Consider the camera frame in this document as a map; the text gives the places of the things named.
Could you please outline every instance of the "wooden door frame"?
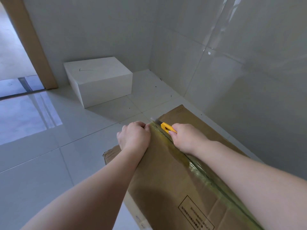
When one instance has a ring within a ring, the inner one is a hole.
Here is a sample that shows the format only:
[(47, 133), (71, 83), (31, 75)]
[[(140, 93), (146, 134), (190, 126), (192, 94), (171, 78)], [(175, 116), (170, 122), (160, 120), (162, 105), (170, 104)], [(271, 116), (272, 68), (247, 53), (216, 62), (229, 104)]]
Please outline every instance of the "wooden door frame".
[(0, 0), (28, 54), (28, 57), (46, 89), (58, 88), (48, 60), (41, 47), (23, 0)]

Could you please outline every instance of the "person's right arm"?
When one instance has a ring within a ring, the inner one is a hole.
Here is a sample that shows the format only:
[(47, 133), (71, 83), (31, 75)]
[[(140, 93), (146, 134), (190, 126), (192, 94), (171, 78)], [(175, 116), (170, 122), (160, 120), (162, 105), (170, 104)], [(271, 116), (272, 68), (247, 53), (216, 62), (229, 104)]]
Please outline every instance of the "person's right arm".
[(210, 141), (190, 124), (172, 127), (174, 145), (206, 163), (266, 230), (307, 229), (307, 181)]

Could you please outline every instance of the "clear packing tape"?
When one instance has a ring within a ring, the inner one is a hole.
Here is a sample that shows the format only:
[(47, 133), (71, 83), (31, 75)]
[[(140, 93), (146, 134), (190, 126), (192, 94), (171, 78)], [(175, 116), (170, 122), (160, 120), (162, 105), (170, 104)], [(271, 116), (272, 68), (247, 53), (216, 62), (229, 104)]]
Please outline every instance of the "clear packing tape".
[(178, 150), (171, 139), (171, 136), (167, 134), (159, 125), (152, 122), (151, 129), (156, 131), (160, 140), (167, 145), (169, 152), (172, 156), (183, 164), (188, 170), (190, 170), (194, 176), (201, 180), (206, 187), (219, 197), (228, 209), (231, 209), (236, 213), (238, 217), (246, 216), (242, 218), (247, 221), (249, 229), (258, 230), (263, 229), (257, 222), (255, 217), (249, 212), (240, 199), (232, 192), (232, 190), (207, 166), (197, 158), (186, 155)]

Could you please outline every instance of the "brown cardboard box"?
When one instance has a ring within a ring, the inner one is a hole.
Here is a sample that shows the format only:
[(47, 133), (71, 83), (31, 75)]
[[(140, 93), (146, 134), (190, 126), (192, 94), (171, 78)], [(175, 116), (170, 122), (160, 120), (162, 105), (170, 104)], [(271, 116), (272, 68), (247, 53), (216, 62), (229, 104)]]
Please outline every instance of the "brown cardboard box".
[[(159, 118), (170, 125), (190, 123), (210, 140), (238, 153), (224, 139), (183, 105)], [(119, 146), (104, 154), (110, 162)], [(124, 202), (140, 228), (146, 229), (262, 229), (228, 186), (204, 163), (186, 156), (170, 136), (151, 123), (151, 142), (129, 185)]]

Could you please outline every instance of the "yellow knife handle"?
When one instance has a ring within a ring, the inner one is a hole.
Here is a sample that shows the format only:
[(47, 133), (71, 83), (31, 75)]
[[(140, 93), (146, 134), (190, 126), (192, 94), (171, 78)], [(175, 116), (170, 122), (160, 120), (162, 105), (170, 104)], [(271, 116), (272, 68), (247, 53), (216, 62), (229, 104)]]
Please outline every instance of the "yellow knife handle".
[(172, 126), (168, 125), (167, 123), (162, 123), (161, 128), (167, 133), (169, 133), (169, 131), (174, 131), (177, 133), (177, 131), (174, 128), (172, 128)]

